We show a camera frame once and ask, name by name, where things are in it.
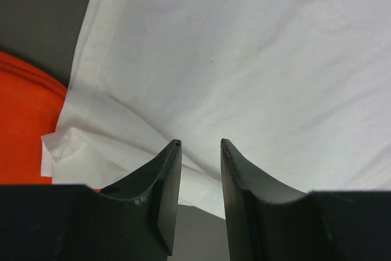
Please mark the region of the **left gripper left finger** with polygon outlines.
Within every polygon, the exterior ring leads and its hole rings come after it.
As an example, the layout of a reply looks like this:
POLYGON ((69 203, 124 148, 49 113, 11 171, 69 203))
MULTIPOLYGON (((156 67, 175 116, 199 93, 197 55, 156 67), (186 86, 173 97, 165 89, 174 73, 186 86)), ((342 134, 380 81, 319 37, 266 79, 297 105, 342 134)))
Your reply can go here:
POLYGON ((100 193, 115 200, 111 256, 171 256, 181 180, 181 141, 100 193))

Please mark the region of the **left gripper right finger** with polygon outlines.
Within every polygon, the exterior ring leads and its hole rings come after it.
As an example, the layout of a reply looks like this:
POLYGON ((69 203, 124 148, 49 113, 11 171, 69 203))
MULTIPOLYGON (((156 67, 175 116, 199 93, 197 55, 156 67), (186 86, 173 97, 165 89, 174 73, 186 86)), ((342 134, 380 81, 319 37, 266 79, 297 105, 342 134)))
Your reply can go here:
POLYGON ((277 224, 262 209, 270 212, 305 193, 261 170, 228 139, 221 140, 221 177, 230 259, 272 260, 277 242, 268 234, 277 224))

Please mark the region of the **white t shirt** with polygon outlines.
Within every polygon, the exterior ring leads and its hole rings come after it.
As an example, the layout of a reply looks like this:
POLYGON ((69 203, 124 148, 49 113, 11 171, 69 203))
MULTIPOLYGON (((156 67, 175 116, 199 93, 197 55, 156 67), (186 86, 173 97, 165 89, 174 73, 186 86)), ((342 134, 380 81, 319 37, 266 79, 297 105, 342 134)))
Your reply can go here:
POLYGON ((223 217, 220 141, 301 191, 390 188, 390 0, 90 0, 41 174, 95 189, 182 142, 223 217))

